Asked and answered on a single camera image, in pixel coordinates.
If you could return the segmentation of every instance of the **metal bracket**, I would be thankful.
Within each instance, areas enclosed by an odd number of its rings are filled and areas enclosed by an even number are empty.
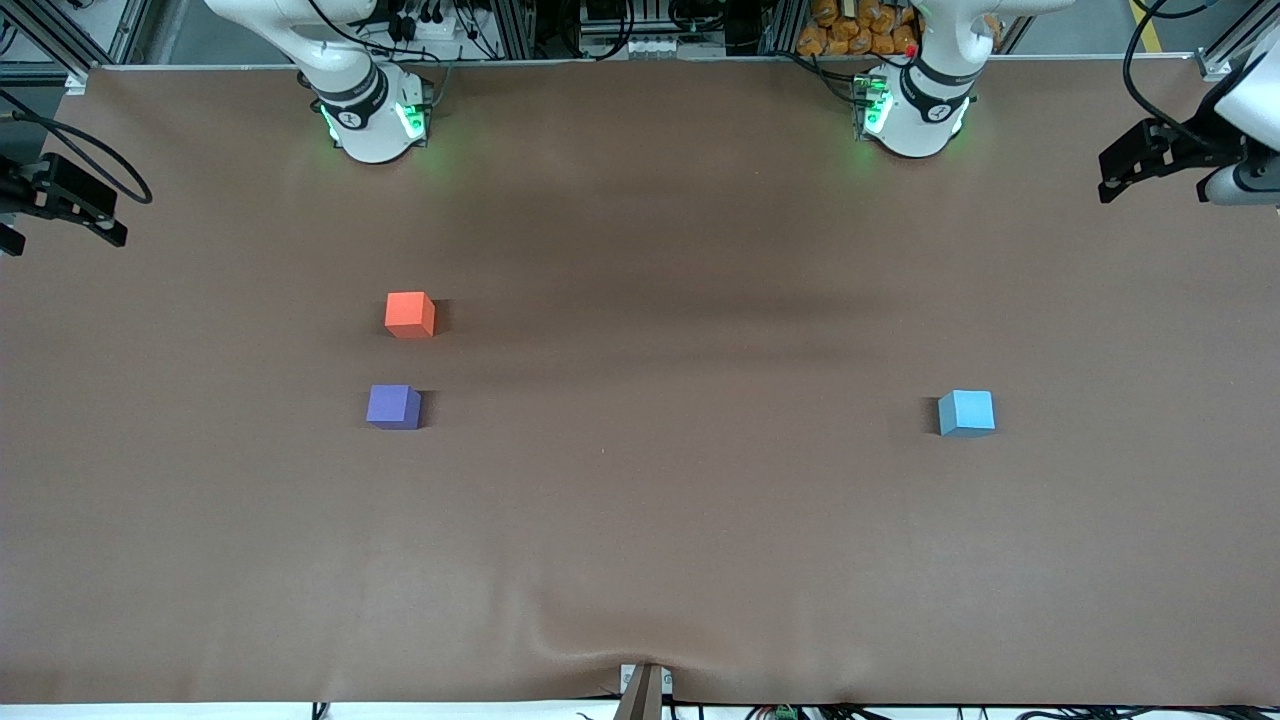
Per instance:
[[[623,665],[618,676],[618,694],[627,692],[627,685],[631,684],[631,675],[636,671],[635,665]],[[671,670],[666,667],[658,667],[662,673],[662,694],[671,696],[676,692],[675,683],[671,678]]]
[[[63,88],[67,91],[67,95],[70,96],[84,95],[84,85],[87,79],[88,78],[82,78],[77,74],[69,74],[67,76],[67,81],[63,82]]]
[[[662,685],[669,674],[655,665],[635,666],[626,682],[622,701],[613,720],[662,720]]]
[[[1203,47],[1196,49],[1196,65],[1199,67],[1201,79],[1204,82],[1217,82],[1231,73],[1231,63],[1229,60],[1215,63],[1210,60]]]

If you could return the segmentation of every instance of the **light blue cube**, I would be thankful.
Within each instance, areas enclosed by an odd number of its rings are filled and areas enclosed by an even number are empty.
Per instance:
[[[943,437],[982,437],[996,432],[996,407],[991,391],[954,389],[938,400],[940,432]]]

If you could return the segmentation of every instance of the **orange cube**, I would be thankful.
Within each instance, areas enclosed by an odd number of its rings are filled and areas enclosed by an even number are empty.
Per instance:
[[[385,324],[396,337],[431,337],[435,334],[435,304],[425,292],[389,292]]]

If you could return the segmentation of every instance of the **purple cube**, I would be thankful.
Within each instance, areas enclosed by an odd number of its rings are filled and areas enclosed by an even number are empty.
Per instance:
[[[365,419],[384,430],[416,430],[421,411],[422,396],[410,386],[374,386]]]

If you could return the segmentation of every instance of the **gray floor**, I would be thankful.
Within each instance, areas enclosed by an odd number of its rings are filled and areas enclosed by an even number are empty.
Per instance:
[[[1178,12],[1198,3],[1172,0],[1167,10]],[[1193,51],[1207,46],[1228,31],[1249,4],[1244,0],[1222,0],[1203,13],[1180,20],[1156,20],[1156,33],[1166,51]]]
[[[215,15],[204,0],[178,3],[172,29],[156,38],[159,64],[174,65],[285,65],[289,61],[271,44],[236,23]]]
[[[1016,47],[1019,55],[1107,55],[1124,53],[1134,28],[1128,0],[1078,0],[1041,15]]]

